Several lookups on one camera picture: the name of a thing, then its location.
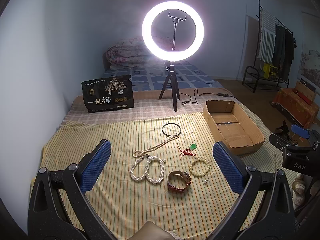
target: wristwatch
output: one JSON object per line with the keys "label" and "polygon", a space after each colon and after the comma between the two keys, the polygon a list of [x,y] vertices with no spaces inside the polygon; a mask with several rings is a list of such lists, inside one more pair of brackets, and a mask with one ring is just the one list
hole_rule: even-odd
{"label": "wristwatch", "polygon": [[[169,182],[169,178],[170,178],[170,176],[173,176],[173,175],[180,175],[186,181],[186,186],[184,188],[177,188],[177,187],[171,185],[170,182]],[[168,176],[168,188],[170,190],[178,192],[178,193],[183,193],[187,189],[187,187],[189,187],[190,184],[191,184],[191,177],[185,171],[172,171],[172,172],[169,173],[169,176]]]}

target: metal bolt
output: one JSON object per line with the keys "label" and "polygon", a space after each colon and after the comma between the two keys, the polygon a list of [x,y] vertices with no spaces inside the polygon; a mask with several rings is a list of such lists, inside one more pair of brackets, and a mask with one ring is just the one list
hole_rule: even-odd
{"label": "metal bolt", "polygon": [[281,170],[281,169],[277,170],[277,172],[278,172],[279,175],[284,175],[284,171]]}
{"label": "metal bolt", "polygon": [[255,172],[257,170],[257,168],[255,166],[249,165],[247,166],[247,169],[251,172]]}
{"label": "metal bolt", "polygon": [[47,170],[47,169],[46,169],[45,167],[42,167],[42,168],[39,169],[39,173],[41,173],[41,174],[42,174],[42,173],[45,173],[46,170]]}
{"label": "metal bolt", "polygon": [[77,168],[77,164],[74,164],[74,163],[70,164],[68,167],[68,169],[71,171],[74,171],[76,168]]}

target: ring light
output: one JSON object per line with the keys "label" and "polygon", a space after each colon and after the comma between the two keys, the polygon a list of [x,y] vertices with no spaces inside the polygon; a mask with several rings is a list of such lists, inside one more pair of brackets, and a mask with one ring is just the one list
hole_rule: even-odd
{"label": "ring light", "polygon": [[[189,48],[184,51],[165,51],[159,48],[156,43],[153,41],[151,36],[151,25],[156,16],[168,9],[178,9],[187,13],[194,21],[196,25],[196,38]],[[163,2],[154,6],[145,16],[142,23],[142,37],[145,45],[155,56],[168,60],[168,61],[179,61],[186,59],[193,55],[200,47],[203,37],[204,37],[204,27],[203,22],[198,15],[198,13],[191,8],[190,6],[182,2]]]}

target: black ring bracelet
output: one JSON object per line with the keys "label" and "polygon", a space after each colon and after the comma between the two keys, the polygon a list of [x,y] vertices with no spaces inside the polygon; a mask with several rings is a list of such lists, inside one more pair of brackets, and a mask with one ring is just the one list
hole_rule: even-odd
{"label": "black ring bracelet", "polygon": [[[164,131],[163,131],[163,128],[165,127],[165,126],[167,126],[167,125],[169,125],[169,124],[173,124],[173,125],[176,125],[176,126],[178,126],[179,128],[180,128],[180,132],[178,133],[178,134],[175,134],[175,135],[169,135],[169,134],[166,134]],[[166,135],[166,136],[168,136],[168,137],[174,137],[174,136],[178,136],[178,135],[180,135],[181,134],[181,126],[180,125],[178,125],[178,124],[176,124],[176,123],[174,123],[174,122],[169,122],[169,123],[166,123],[164,126],[162,126],[162,133],[164,134],[164,135]]]}

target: small table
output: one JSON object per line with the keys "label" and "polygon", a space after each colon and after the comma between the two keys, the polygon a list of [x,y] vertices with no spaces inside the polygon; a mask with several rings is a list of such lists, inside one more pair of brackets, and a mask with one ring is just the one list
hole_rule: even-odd
{"label": "small table", "polygon": [[310,128],[319,111],[319,106],[316,105],[315,102],[313,102],[311,106],[308,105],[301,97],[292,91],[292,88],[281,88],[271,105],[280,105],[305,129]]}

